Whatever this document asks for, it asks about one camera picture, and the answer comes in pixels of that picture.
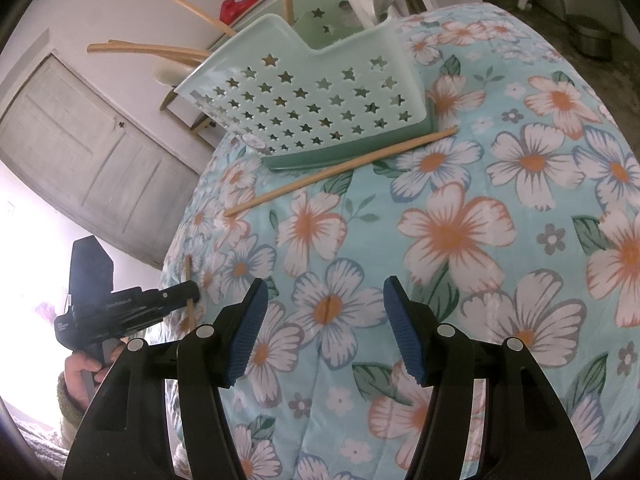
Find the metal screw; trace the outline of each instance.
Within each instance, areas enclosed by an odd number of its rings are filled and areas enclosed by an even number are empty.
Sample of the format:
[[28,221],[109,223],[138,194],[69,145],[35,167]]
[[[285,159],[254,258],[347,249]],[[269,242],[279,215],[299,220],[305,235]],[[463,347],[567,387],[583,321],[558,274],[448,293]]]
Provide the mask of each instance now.
[[215,330],[211,325],[201,325],[196,329],[196,336],[201,338],[211,337]]
[[130,352],[137,352],[145,345],[145,340],[140,339],[139,337],[132,339],[127,343],[127,350]]
[[456,333],[456,329],[451,325],[442,324],[438,327],[438,334],[443,337],[453,337]]
[[509,348],[511,348],[511,350],[513,350],[514,352],[519,352],[520,350],[522,350],[524,348],[524,345],[522,344],[522,341],[520,341],[516,337],[508,338],[507,339],[507,346]]

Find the floral comforter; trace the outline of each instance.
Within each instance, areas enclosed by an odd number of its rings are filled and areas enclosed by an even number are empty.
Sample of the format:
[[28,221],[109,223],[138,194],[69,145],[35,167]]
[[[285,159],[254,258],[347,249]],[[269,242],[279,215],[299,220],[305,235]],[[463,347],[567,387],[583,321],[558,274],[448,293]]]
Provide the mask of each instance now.
[[[497,7],[428,12],[399,34],[456,136],[224,218],[301,175],[270,173],[228,136],[167,254],[162,286],[193,259],[199,322],[254,277],[269,284],[246,374],[222,392],[247,478],[404,478],[430,391],[406,373],[386,320],[390,274],[473,338],[521,338],[596,474],[640,418],[640,166],[584,79]],[[185,330],[178,311],[146,336]],[[465,475],[483,413],[479,383]]]

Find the white wooden door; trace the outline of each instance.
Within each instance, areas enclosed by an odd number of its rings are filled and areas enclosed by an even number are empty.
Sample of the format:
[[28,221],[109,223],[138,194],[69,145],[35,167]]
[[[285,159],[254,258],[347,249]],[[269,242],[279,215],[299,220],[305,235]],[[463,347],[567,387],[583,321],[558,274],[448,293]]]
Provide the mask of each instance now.
[[198,181],[54,56],[0,121],[0,158],[77,224],[155,267]]

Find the human hand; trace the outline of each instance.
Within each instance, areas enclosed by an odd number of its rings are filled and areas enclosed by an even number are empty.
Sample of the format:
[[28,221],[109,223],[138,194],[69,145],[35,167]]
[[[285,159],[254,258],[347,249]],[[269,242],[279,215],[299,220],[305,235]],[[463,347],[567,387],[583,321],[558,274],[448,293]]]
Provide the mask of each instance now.
[[96,359],[89,357],[82,351],[73,352],[65,359],[66,391],[80,410],[85,412],[89,407],[89,396],[84,389],[84,382],[81,374],[82,371],[88,370],[90,372],[94,372],[95,382],[101,383],[106,377],[107,372],[110,370],[111,365],[113,365],[123,349],[124,344],[116,346],[116,348],[113,349],[113,352],[111,352],[111,355],[107,360],[107,365],[104,368]]

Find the red object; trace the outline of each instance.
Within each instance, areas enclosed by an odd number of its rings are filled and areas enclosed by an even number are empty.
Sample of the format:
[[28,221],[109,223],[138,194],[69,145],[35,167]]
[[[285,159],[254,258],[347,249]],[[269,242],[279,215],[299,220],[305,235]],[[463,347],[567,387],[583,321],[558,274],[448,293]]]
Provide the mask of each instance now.
[[225,0],[220,6],[220,21],[231,25],[258,0]]

